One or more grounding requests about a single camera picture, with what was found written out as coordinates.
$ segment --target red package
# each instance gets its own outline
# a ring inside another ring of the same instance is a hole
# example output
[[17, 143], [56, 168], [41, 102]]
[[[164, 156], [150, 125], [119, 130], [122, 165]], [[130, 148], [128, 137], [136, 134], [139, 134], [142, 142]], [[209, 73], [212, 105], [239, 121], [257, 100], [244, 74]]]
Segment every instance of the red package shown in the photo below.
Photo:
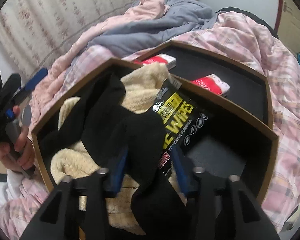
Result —
[[157, 56], [148, 58], [142, 62], [135, 60], [134, 63], [140, 64], [140, 65], [148, 65], [155, 62], [159, 63], [165, 63], [168, 69], [172, 69], [176, 66], [176, 58], [166, 55], [166, 54], [159, 54]]
[[222, 81], [215, 74], [211, 74], [209, 76], [199, 78], [197, 80], [192, 81], [193, 84], [196, 84], [204, 89], [211, 91], [217, 95], [226, 95], [230, 90], [230, 86]]

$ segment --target gray blanket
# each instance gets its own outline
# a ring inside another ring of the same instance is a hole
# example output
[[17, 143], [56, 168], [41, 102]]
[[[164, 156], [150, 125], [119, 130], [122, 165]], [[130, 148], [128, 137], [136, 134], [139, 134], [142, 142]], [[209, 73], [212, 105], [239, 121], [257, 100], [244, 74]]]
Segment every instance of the gray blanket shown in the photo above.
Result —
[[196, 0], [165, 0], [170, 6], [160, 19], [131, 22], [108, 30], [92, 39], [87, 48], [102, 45], [115, 56], [122, 58], [136, 51], [156, 47], [180, 34], [209, 29], [218, 14]]

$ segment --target pink blanket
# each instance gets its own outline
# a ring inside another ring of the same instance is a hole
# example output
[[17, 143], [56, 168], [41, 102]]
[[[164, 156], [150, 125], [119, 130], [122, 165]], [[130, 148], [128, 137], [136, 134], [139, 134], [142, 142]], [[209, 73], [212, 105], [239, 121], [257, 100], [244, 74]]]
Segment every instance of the pink blanket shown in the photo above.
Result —
[[157, 19], [162, 17], [169, 9], [164, 0], [140, 0], [138, 6], [128, 9], [124, 15], [113, 16], [91, 27], [84, 32], [72, 45], [71, 49], [59, 57], [52, 65], [48, 75], [36, 86], [30, 101], [32, 120], [30, 130], [37, 124], [40, 116], [47, 111], [45, 105], [50, 102], [55, 93], [60, 90], [66, 69], [88, 42], [99, 34], [118, 25], [127, 24], [132, 21]]
[[11, 240], [18, 240], [31, 218], [48, 197], [39, 171], [32, 179], [23, 179], [21, 197], [12, 199], [0, 208], [0, 227]]
[[[300, 66], [295, 57], [269, 30], [249, 17], [223, 13], [213, 28], [189, 32], [175, 40], [222, 54], [264, 74], [269, 82], [274, 111], [274, 132], [280, 144], [275, 171], [262, 208], [277, 231], [300, 202]], [[59, 99], [84, 75], [98, 67], [104, 48], [92, 46], [67, 75]], [[126, 57], [133, 60], [140, 52]]]

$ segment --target wet wipes package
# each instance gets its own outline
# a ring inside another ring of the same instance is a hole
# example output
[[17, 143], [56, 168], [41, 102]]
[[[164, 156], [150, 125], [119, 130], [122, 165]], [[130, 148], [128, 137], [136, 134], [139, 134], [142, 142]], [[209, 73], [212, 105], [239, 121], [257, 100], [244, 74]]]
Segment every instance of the wet wipes package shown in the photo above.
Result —
[[152, 110], [161, 116], [166, 130], [159, 168], [165, 176], [170, 176], [173, 165], [171, 148], [177, 144], [186, 153], [200, 140], [211, 114], [180, 93], [176, 82], [172, 84], [169, 80], [163, 83]]

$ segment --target plaid blanket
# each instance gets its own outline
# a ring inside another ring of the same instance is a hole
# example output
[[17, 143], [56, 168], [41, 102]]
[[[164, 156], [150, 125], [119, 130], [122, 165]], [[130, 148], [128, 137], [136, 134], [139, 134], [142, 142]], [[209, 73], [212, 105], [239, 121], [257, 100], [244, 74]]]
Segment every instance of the plaid blanket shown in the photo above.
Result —
[[[300, 202], [300, 66], [297, 60], [266, 27], [235, 12], [220, 14], [209, 30], [185, 33], [174, 39], [232, 58], [267, 77], [274, 132], [280, 141], [275, 171], [262, 208], [279, 232]], [[144, 52], [134, 53], [125, 60], [133, 60]], [[74, 63], [73, 71], [54, 100], [110, 57], [111, 52], [101, 46], [90, 47]], [[30, 210], [29, 207], [36, 211], [42, 203], [31, 194], [28, 199], [31, 199], [29, 203], [18, 200], [15, 205], [8, 203], [2, 207], [0, 226], [11, 239], [18, 239], [32, 217], [32, 213], [24, 216], [24, 211]]]
[[19, 198], [9, 200], [0, 208], [0, 227], [10, 240], [19, 240], [28, 223], [48, 196], [38, 169], [32, 179], [24, 178]]

